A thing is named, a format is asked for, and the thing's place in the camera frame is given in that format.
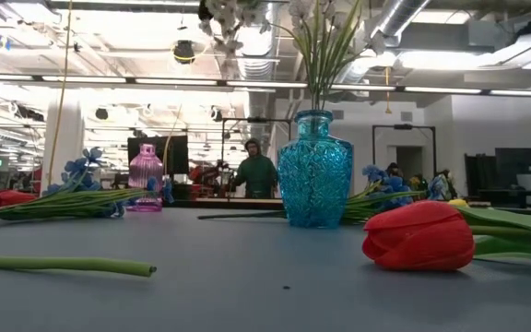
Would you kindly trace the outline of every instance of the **man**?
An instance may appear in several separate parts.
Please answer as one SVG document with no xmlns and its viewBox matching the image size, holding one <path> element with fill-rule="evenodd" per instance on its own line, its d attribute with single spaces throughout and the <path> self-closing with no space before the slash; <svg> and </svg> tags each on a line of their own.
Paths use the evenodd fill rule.
<svg viewBox="0 0 531 332">
<path fill-rule="evenodd" d="M 272 198 L 277 188 L 277 172 L 272 160 L 262 155 L 259 142 L 255 138 L 245 143 L 245 150 L 249 157 L 244 160 L 237 170 L 232 185 L 245 183 L 245 198 Z"/>
</svg>

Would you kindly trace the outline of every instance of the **doorway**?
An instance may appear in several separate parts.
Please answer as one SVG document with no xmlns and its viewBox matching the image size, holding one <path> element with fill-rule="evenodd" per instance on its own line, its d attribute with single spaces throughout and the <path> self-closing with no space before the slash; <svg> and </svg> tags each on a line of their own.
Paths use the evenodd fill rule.
<svg viewBox="0 0 531 332">
<path fill-rule="evenodd" d="M 423 147 L 396 147 L 396 164 L 404 179 L 423 174 Z"/>
</svg>

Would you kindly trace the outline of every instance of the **pink glass bottle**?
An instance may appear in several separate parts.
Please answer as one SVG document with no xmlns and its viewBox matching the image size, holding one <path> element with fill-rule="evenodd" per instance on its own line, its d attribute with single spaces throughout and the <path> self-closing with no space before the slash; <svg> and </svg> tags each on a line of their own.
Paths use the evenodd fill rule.
<svg viewBox="0 0 531 332">
<path fill-rule="evenodd" d="M 163 205 L 160 198 L 160 191 L 163 187 L 163 163 L 155 155 L 155 146 L 152 144 L 141 144 L 140 153 L 130 161 L 128 171 L 128 185 L 131 188 L 147 188 L 150 177 L 155 177 L 157 182 L 154 191 L 156 196 L 141 197 L 136 201 L 136 205 L 129 207 L 131 211 L 161 211 Z"/>
</svg>

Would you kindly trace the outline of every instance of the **ceiling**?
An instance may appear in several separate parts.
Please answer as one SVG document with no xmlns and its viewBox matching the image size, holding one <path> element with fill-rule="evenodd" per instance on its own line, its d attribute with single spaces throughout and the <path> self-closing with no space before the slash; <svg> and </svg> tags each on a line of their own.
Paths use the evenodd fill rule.
<svg viewBox="0 0 531 332">
<path fill-rule="evenodd" d="M 381 12 L 382 0 L 371 0 L 365 13 L 373 17 Z M 0 37 L 10 41 L 9 49 L 2 49 L 0 40 L 0 73 L 29 75 L 62 75 L 65 64 L 66 23 L 68 3 L 51 1 L 37 6 L 34 0 L 16 1 L 11 7 L 26 22 L 2 19 L 0 3 Z M 339 8 L 348 8 L 349 0 L 339 1 Z M 129 2 L 75 0 L 72 12 L 67 73 L 94 77 L 186 77 L 222 78 L 223 56 L 215 52 L 210 38 L 198 28 L 194 1 L 136 1 Z M 288 5 L 275 2 L 272 6 L 275 21 L 283 26 L 289 23 Z M 432 23 L 463 27 L 468 21 L 492 21 L 514 18 L 531 12 L 531 0 L 523 1 L 455 1 L 434 0 L 419 13 L 414 23 Z M 192 64 L 181 65 L 173 58 L 172 50 L 178 40 L 195 42 L 196 57 Z M 402 50 L 394 49 L 395 56 Z M 273 63 L 269 79 L 295 81 L 300 79 L 298 53 L 291 38 L 281 30 L 274 30 L 273 50 L 264 56 L 243 56 L 251 61 Z M 514 79 L 516 71 L 474 72 L 474 82 L 465 81 L 464 71 L 437 71 L 394 67 L 389 73 L 390 84 L 407 82 L 420 86 L 472 86 L 473 84 L 503 84 L 506 88 L 525 88 L 525 79 Z M 363 80 L 385 84 L 383 68 L 369 68 Z M 220 159 L 221 123 L 211 118 L 218 110 L 225 117 L 245 117 L 260 114 L 268 116 L 274 98 L 287 98 L 286 90 L 242 89 L 115 89 L 85 88 L 81 90 L 82 110 L 86 115 L 86 147 L 102 147 L 108 165 L 124 169 L 127 157 L 125 140 L 132 136 L 133 127 L 147 128 L 148 135 L 168 135 L 171 129 L 181 128 L 190 133 L 190 158 L 216 161 Z M 264 102 L 250 101 L 251 94 L 261 94 Z M 45 137 L 44 123 L 22 119 L 14 115 L 16 105 L 26 106 L 44 117 L 53 94 L 47 86 L 0 85 L 0 153 L 12 154 L 21 169 L 29 169 L 42 155 Z M 367 101 L 385 98 L 385 93 L 370 93 Z M 394 101 L 419 101 L 423 95 L 396 94 Z M 95 113 L 105 109 L 109 118 L 100 120 Z M 6 125 L 32 124 L 34 128 L 10 128 Z M 227 122 L 231 132 L 227 141 L 227 161 L 238 165 L 245 158 L 242 142 L 254 135 L 258 124 L 249 126 Z M 32 153 L 25 150 L 31 147 Z"/>
</svg>

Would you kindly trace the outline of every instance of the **pillar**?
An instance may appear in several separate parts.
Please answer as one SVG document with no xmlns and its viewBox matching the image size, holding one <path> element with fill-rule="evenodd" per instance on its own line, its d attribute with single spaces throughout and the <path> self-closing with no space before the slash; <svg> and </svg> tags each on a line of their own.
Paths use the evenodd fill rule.
<svg viewBox="0 0 531 332">
<path fill-rule="evenodd" d="M 52 168 L 52 184 L 61 184 L 61 173 L 65 170 L 65 164 L 82 156 L 83 139 L 85 134 L 85 113 L 81 109 L 81 91 L 79 89 L 67 89 L 63 101 L 63 111 L 59 123 L 56 149 L 54 152 Z M 42 163 L 41 191 L 46 190 L 48 174 L 53 155 L 54 133 L 56 131 L 56 119 L 59 115 L 61 90 L 53 93 L 46 117 L 46 134 L 44 143 L 44 161 Z"/>
</svg>

